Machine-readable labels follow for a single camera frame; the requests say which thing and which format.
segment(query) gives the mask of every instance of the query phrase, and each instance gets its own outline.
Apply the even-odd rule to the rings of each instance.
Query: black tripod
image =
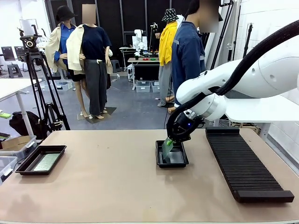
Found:
[[[51,70],[50,70],[48,62],[47,62],[46,55],[42,51],[39,51],[38,48],[36,47],[36,40],[40,36],[37,34],[35,25],[32,25],[32,26],[34,27],[36,34],[33,36],[22,36],[21,35],[20,39],[23,41],[24,49],[27,50],[23,60],[26,62],[27,67],[28,67],[31,85],[33,88],[33,93],[34,93],[34,97],[35,97],[35,101],[36,101],[38,116],[40,118],[39,126],[43,133],[43,139],[45,139],[47,137],[47,132],[45,132],[43,130],[47,130],[49,132],[58,131],[58,130],[61,130],[63,124],[64,124],[66,130],[70,130],[70,126],[67,121],[66,115],[64,113],[64,109],[62,107],[60,97],[59,97],[56,85],[54,83]],[[40,65],[42,67],[43,73],[46,78],[46,82],[49,86],[49,91],[50,91],[50,95],[51,95],[51,99],[52,99],[52,102],[50,102],[50,103],[46,103],[46,101],[44,99],[42,88],[40,86],[40,83],[38,82],[38,77],[37,77],[37,73],[36,73],[36,70],[34,67],[34,62],[36,63],[36,65]],[[35,84],[33,82],[34,79],[36,80],[38,96],[35,91]],[[61,108],[62,113],[60,113],[59,108],[57,106],[57,102],[56,102],[54,93],[52,91],[51,85],[53,85],[53,87],[54,87],[55,94],[58,99],[59,106]]]

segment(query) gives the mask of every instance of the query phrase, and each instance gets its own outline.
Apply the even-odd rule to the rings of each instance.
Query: gray floor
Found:
[[[158,93],[136,93],[132,90],[133,83],[128,78],[121,78],[112,83],[107,91],[108,107],[117,107],[112,117],[96,124],[90,124],[86,120],[77,120],[77,113],[80,113],[80,106],[75,91],[68,90],[59,92],[64,111],[67,115],[71,130],[116,130],[116,129],[163,129],[167,113],[166,108],[158,108]],[[22,95],[27,111],[37,114],[36,104],[32,88],[28,95]],[[46,101],[50,101],[50,94],[44,91]],[[89,101],[84,95],[85,106],[88,108]],[[12,114],[20,111],[16,96],[0,102],[0,109]],[[18,133],[9,126],[9,119],[0,119],[0,132],[17,136]]]

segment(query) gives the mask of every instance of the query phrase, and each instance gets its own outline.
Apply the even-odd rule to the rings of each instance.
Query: gray stool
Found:
[[[23,77],[21,70],[17,64],[9,64],[7,65],[7,70],[10,78],[14,78],[15,76]]]
[[[118,60],[111,60],[111,64],[113,67],[113,73],[121,72],[122,69],[120,68],[120,63]]]

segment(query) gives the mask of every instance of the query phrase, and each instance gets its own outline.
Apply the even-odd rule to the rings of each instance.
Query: cream jacket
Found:
[[[54,60],[55,52],[59,52],[60,47],[60,38],[61,38],[61,26],[62,23],[59,23],[58,26],[53,30],[51,36],[48,40],[48,43],[45,48],[45,55],[47,57],[47,61],[49,67],[53,69],[54,72],[57,72],[58,68],[63,70],[67,70],[65,63],[60,58],[58,62]]]
[[[82,54],[82,38],[84,34],[83,24],[78,26],[70,35],[66,41],[67,48],[67,61],[69,69],[74,70],[74,74],[85,74],[84,72],[84,62],[79,60],[79,54]],[[107,73],[112,74],[112,65],[107,66]]]

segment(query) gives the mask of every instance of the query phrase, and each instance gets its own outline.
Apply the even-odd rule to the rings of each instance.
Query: yellow sweater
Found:
[[[177,32],[177,26],[178,23],[176,21],[169,23],[161,34],[159,46],[160,66],[164,66],[168,62],[171,62],[172,42]]]

